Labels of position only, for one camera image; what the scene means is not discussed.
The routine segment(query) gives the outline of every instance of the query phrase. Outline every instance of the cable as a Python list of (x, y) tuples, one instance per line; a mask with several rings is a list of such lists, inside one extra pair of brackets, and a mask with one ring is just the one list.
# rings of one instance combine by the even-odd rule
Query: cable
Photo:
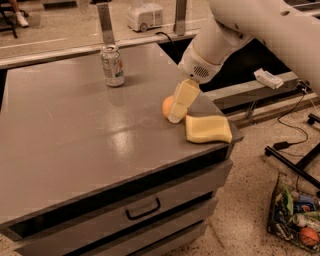
[(301, 129), (300, 127), (297, 127), (297, 126), (293, 126), (293, 125), (289, 125), (289, 124), (286, 124), (284, 122), (281, 121), (281, 118), (283, 118), (284, 116), (290, 114), (291, 112), (293, 112), (297, 106), (300, 104), (300, 102), (303, 100), (305, 94), (302, 95), (302, 97), (300, 98), (300, 100), (298, 101), (298, 103), (292, 108), (290, 109), (289, 111), (285, 112), (284, 114), (282, 114), (280, 117), (277, 118), (277, 121), (282, 124), (282, 125), (285, 125), (289, 128), (293, 128), (293, 129), (296, 129), (300, 132), (302, 132), (306, 138), (304, 140), (301, 140), (301, 141), (298, 141), (298, 142), (292, 142), (292, 143), (288, 143), (287, 141), (283, 141), (283, 142), (278, 142), (278, 143), (275, 143), (273, 145), (273, 147), (276, 149), (276, 150), (281, 150), (281, 149), (286, 149), (292, 145), (297, 145), (297, 144), (301, 144), (301, 143), (304, 143), (306, 142), (308, 139), (309, 139), (309, 136), (308, 136), (308, 133), (306, 133), (303, 129)]
[(318, 113), (318, 115), (320, 115), (320, 110), (318, 109), (318, 107), (314, 104), (313, 100), (310, 98), (309, 99), (314, 107), (314, 109), (316, 110), (316, 112)]
[(299, 191), (299, 188), (298, 188), (299, 178), (300, 178), (300, 175), (298, 175), (298, 176), (297, 176), (297, 179), (296, 179), (296, 190), (297, 190), (297, 191)]
[(177, 47), (176, 47), (176, 44), (173, 42), (173, 40), (171, 39), (171, 37), (167, 34), (167, 33), (165, 33), (165, 32), (162, 32), (162, 31), (160, 31), (160, 32), (157, 32), (157, 33), (155, 33), (156, 35), (165, 35), (168, 39), (169, 39), (169, 41), (172, 43), (172, 45), (173, 45), (173, 48), (174, 48), (174, 50), (175, 50), (175, 52), (176, 52), (176, 54), (177, 54), (177, 57), (179, 58), (179, 60), (181, 59), (181, 54), (179, 53), (179, 51), (178, 51), (178, 49), (177, 49)]

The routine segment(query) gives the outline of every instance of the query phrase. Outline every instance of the drawer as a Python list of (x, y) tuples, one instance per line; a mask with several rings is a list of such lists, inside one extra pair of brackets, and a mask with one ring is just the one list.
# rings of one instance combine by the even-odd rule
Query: drawer
[(154, 223), (142, 230), (119, 238), (110, 244), (96, 248), (83, 256), (125, 256), (130, 255), (150, 244), (165, 239), (186, 227), (199, 223), (209, 217), (216, 206), (216, 200), (211, 198), (179, 212), (169, 218)]
[[(103, 237), (112, 235), (153, 216), (164, 213), (208, 192), (223, 186), (232, 167), (232, 161), (207, 167), (196, 173), (158, 186), (137, 196), (124, 200), (122, 207), (113, 205), (103, 213), (77, 225), (60, 230), (37, 240), (26, 239), (16, 243), (22, 255), (63, 255)], [(47, 248), (55, 245), (50, 251)]]
[(171, 236), (168, 236), (161, 241), (142, 248), (139, 251), (129, 254), (128, 256), (162, 256), (167, 252), (179, 248), (196, 238), (202, 236), (206, 231), (207, 225), (205, 221), (201, 221), (191, 225)]

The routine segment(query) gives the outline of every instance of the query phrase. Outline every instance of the small orange object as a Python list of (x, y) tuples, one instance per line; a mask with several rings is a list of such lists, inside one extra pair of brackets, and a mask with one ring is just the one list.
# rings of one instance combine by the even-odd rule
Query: small orange object
[(319, 235), (313, 228), (302, 228), (299, 237), (301, 242), (308, 246), (314, 246), (319, 242)]

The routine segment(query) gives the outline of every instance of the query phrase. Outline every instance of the black wire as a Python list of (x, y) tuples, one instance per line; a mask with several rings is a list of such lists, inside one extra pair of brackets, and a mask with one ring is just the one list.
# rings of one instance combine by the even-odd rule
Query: black wire
[(298, 175), (297, 179), (296, 179), (296, 190), (299, 191), (299, 188), (298, 188), (298, 181), (299, 181), (299, 178), (300, 178), (300, 175)]
[(309, 139), (309, 136), (308, 136), (308, 133), (306, 131), (304, 131), (303, 129), (301, 129), (300, 127), (297, 127), (297, 126), (293, 126), (293, 125), (289, 125), (289, 124), (286, 124), (284, 122), (281, 121), (281, 118), (290, 114), (291, 112), (293, 112), (297, 107), (298, 105), (300, 104), (300, 102), (303, 100), (305, 95), (302, 95), (301, 99), (298, 101), (298, 103), (291, 109), (289, 110), (288, 112), (285, 112), (284, 114), (282, 114), (280, 117), (277, 118), (277, 121), (282, 124), (282, 125), (285, 125), (287, 127), (290, 127), (290, 128), (293, 128), (293, 129), (296, 129), (298, 131), (301, 131), (305, 136), (306, 138), (302, 141), (298, 141), (298, 142), (293, 142), (293, 143), (290, 143), (290, 145), (297, 145), (297, 144), (301, 144), (303, 142), (306, 142), (308, 139)]
[(179, 53), (179, 51), (178, 51), (178, 49), (177, 49), (177, 47), (176, 47), (176, 44), (173, 42), (173, 40), (171, 39), (171, 37), (170, 37), (167, 33), (162, 32), (162, 31), (157, 32), (156, 35), (165, 35), (165, 36), (169, 39), (169, 41), (170, 41), (171, 44), (173, 45), (173, 48), (174, 48), (174, 50), (175, 50), (175, 52), (176, 52), (176, 54), (177, 54), (177, 56), (178, 56), (178, 58), (179, 58), (179, 60), (180, 60), (182, 56), (181, 56), (181, 54)]

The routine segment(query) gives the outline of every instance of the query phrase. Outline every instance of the white device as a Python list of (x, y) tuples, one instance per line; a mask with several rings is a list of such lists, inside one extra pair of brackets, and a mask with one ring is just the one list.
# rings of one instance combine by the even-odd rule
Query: white device
[(262, 68), (258, 69), (253, 74), (260, 83), (269, 86), (272, 89), (278, 89), (281, 85), (283, 85), (283, 81), (280, 77), (274, 76)]
[(163, 25), (163, 8), (156, 3), (132, 0), (127, 12), (127, 24), (134, 31), (145, 32)]
[(283, 0), (209, 0), (212, 16), (185, 51), (179, 67), (209, 82), (235, 51), (256, 38), (320, 95), (320, 20)]

